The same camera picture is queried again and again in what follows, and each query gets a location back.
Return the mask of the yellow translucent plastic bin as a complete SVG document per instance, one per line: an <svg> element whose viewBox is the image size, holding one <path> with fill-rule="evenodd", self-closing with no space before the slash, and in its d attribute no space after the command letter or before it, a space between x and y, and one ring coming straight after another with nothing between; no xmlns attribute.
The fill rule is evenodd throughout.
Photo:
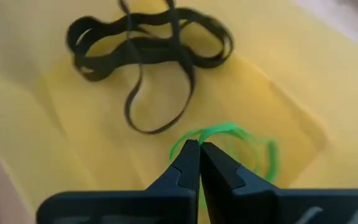
<svg viewBox="0 0 358 224"><path fill-rule="evenodd" d="M320 11L351 16L340 0L175 0L221 21L234 52L188 81L176 63L130 65L87 82L65 44L81 16L113 21L117 0L0 0L0 223L33 224L39 204L63 190L139 190L167 167L186 132L232 122L278 144L275 183L358 188L358 40Z"/></svg>

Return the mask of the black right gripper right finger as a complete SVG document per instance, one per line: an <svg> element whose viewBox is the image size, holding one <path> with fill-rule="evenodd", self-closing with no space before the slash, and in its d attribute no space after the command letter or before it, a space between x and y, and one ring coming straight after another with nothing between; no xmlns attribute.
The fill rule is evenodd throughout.
<svg viewBox="0 0 358 224"><path fill-rule="evenodd" d="M358 189L281 189L211 142L200 172L211 224L358 224Z"/></svg>

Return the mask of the wide black rubber band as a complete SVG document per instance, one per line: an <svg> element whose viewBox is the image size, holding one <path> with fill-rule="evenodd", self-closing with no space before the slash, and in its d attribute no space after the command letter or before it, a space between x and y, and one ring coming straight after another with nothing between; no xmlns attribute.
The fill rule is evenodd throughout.
<svg viewBox="0 0 358 224"><path fill-rule="evenodd" d="M97 41L121 34L127 30L127 17L124 16L114 22L102 22L92 16L84 16L75 20L68 28L66 43L73 54L74 67L91 82L107 78L116 68L139 63L135 55L127 48L127 43L134 44L140 56L140 62L155 64L177 61L180 53L184 53L190 60L190 65L201 68L214 68L224 63L234 48L234 40L226 27L217 19L188 7L175 9L180 20L185 22L179 26L183 30L192 23L198 23L212 33L223 44L229 44L228 54L224 55L225 48L211 57L197 54L190 46L181 44L176 50L173 46L173 37L160 38L146 31L142 24L161 26L170 22L168 11L159 14L133 13L131 28L135 32L144 33L145 37L135 37L121 42L111 53L102 56L87 57L86 53Z"/></svg>
<svg viewBox="0 0 358 224"><path fill-rule="evenodd" d="M185 112L185 110L181 110L179 114L169 123L155 130L145 131L135 126L131 118L131 104L140 90L143 79L143 65L145 63L153 64L176 61L182 67L183 71L187 74L190 84L190 93L185 106L188 106L195 87L194 68L191 63L190 56L180 42L179 14L176 12L173 0L165 0L165 2L168 5L168 22L172 28L172 36L169 39L132 39L130 38L130 32L134 30L134 27L132 26L133 16L129 12L126 2L124 0L119 0L120 7L125 12L127 18L128 34L125 42L126 49L130 52L130 56L134 58L135 62L139 66L139 79L126 99L124 113L129 126L144 134L158 134L167 130L173 126Z"/></svg>

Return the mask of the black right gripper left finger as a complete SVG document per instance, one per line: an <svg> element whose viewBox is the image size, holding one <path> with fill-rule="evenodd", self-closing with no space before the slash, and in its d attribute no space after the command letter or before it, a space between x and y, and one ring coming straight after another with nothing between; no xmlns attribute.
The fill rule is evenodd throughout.
<svg viewBox="0 0 358 224"><path fill-rule="evenodd" d="M144 190L61 192L44 200L36 224L197 224L200 145L187 140Z"/></svg>

